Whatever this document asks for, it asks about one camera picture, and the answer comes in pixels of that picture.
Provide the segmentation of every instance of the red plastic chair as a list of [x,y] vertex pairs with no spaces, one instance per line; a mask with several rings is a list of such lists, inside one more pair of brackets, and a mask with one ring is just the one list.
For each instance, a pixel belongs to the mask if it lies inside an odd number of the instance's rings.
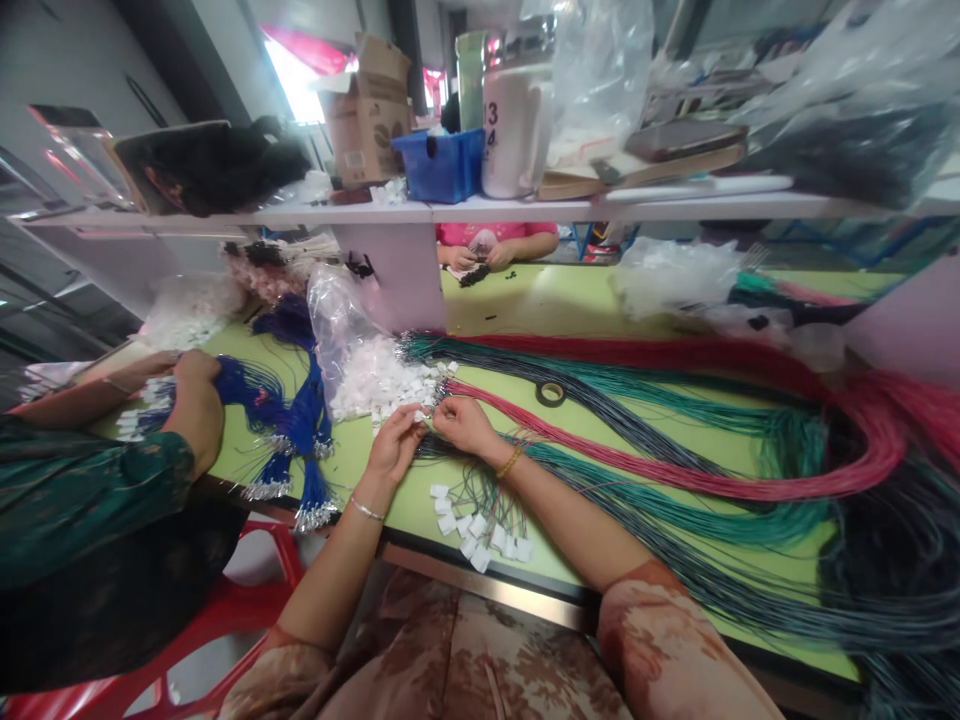
[[241,537],[256,530],[270,534],[277,548],[284,580],[272,585],[243,587],[221,577],[207,604],[187,628],[159,656],[139,670],[106,680],[76,685],[38,695],[11,697],[5,720],[120,720],[151,685],[153,707],[130,715],[127,720],[184,720],[197,715],[215,717],[234,683],[256,661],[261,639],[227,676],[205,696],[183,705],[170,697],[167,672],[185,657],[217,638],[272,627],[280,617],[293,589],[303,577],[297,546],[285,525],[251,520]]

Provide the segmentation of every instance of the woman's left hand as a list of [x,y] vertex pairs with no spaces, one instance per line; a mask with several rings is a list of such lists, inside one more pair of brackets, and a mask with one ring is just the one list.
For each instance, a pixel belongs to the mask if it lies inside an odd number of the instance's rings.
[[517,251],[513,243],[510,240],[504,240],[501,243],[497,243],[496,247],[487,255],[487,265],[489,265],[490,269],[494,272],[499,272],[509,267],[516,256]]
[[393,485],[403,480],[417,445],[427,432],[422,422],[414,422],[417,410],[422,412],[423,407],[417,403],[403,405],[380,427],[370,450],[365,476],[387,480]]
[[164,350],[111,373],[110,379],[130,392],[137,392],[150,378],[169,375],[173,366],[177,364],[177,359],[176,351]]

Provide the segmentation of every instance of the pink shirt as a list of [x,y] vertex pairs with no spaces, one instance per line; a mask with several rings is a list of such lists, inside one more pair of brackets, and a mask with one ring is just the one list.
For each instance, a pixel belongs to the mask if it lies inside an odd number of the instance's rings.
[[556,223],[443,223],[436,226],[437,241],[441,245],[468,247],[477,233],[489,230],[497,242],[530,237],[540,232],[557,233]]

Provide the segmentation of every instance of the shelf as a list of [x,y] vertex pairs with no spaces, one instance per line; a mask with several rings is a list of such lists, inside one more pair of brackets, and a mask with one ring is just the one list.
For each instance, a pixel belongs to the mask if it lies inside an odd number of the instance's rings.
[[[670,186],[654,186],[631,191],[631,198],[662,195]],[[650,202],[591,203],[585,200],[538,202],[536,200],[490,200],[476,195],[457,205],[429,205],[408,202],[403,205],[346,205],[309,207],[288,203],[269,207],[249,215],[215,215],[195,218],[189,215],[145,217],[133,213],[82,211],[24,223],[32,227],[72,227],[102,229],[216,231],[242,225],[264,225],[272,230],[296,225],[396,225],[440,222],[591,222],[598,220],[698,221],[751,219],[811,219],[839,217],[882,217],[895,213],[850,200],[821,197],[779,190],[745,195],[720,195],[689,200],[652,200]],[[960,177],[939,180],[910,213],[915,216],[960,215]]]

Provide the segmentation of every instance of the cloth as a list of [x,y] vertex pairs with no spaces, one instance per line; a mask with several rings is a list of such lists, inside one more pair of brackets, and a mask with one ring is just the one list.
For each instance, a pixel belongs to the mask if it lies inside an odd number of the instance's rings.
[[783,717],[656,560],[605,593],[600,657],[582,635],[403,571],[339,662],[274,632],[222,720]]
[[558,232],[556,223],[443,223],[435,226],[435,229],[437,242],[441,245],[462,247],[470,247],[478,235],[503,242],[541,232]]
[[0,416],[0,591],[177,512],[192,474],[176,433],[124,444]]
[[121,444],[0,416],[0,695],[130,672],[187,626],[247,517],[194,498],[192,475],[175,433]]

